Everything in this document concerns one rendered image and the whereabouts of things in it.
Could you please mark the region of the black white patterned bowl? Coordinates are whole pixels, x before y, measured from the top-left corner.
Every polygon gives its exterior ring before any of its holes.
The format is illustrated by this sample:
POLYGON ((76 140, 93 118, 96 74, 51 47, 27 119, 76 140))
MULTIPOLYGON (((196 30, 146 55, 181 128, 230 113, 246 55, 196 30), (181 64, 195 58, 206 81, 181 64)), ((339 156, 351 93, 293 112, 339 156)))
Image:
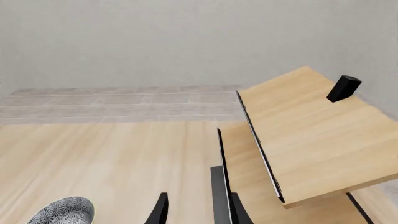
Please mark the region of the black white patterned bowl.
POLYGON ((27 224, 93 224, 95 208, 84 197, 65 197, 39 210, 27 224))

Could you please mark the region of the pale wooden drawer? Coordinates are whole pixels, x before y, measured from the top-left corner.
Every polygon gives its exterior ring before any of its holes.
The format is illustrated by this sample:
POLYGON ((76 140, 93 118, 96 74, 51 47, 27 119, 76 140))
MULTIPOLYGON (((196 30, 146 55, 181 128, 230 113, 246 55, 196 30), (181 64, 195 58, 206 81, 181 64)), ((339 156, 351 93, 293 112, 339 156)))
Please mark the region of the pale wooden drawer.
POLYGON ((286 209, 276 196, 249 125, 220 128, 229 186, 252 224, 374 224, 351 194, 286 209))

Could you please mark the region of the pale wooden cabinet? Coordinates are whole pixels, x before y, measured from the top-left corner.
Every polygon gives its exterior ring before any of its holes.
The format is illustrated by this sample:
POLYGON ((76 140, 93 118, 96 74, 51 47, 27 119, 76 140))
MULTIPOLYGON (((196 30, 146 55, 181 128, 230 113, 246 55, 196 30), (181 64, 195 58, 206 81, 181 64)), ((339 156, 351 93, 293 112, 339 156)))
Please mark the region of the pale wooden cabinet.
POLYGON ((330 102, 336 82, 301 67, 236 93, 286 209, 398 179, 398 122, 354 94, 330 102))

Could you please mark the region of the black rectangular block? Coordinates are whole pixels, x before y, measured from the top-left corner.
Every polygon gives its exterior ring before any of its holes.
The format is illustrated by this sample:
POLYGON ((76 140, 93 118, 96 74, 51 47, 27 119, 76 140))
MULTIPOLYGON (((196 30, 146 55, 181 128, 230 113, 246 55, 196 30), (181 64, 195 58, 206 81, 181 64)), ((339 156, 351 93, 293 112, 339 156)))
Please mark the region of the black rectangular block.
POLYGON ((361 80, 352 76, 342 75, 326 98, 332 103, 349 98, 358 89, 360 84, 362 84, 361 80))

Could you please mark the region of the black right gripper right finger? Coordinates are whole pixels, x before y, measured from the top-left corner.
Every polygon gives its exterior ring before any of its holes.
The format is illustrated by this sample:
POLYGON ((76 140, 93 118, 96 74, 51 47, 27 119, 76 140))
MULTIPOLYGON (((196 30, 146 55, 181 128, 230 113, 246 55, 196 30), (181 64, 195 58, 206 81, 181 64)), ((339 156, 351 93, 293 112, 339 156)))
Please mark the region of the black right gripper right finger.
POLYGON ((239 198, 239 195, 236 192, 231 193, 232 201, 235 208, 236 219, 233 222, 234 224, 252 224, 252 220, 246 212, 243 204, 239 198))

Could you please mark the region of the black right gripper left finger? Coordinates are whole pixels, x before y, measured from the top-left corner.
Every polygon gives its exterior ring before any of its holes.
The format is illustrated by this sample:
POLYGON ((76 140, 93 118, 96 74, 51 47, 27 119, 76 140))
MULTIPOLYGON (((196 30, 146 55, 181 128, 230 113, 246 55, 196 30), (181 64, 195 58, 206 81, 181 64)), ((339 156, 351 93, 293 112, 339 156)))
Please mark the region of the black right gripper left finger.
POLYGON ((169 211, 168 193, 162 192, 145 224, 166 224, 169 211))

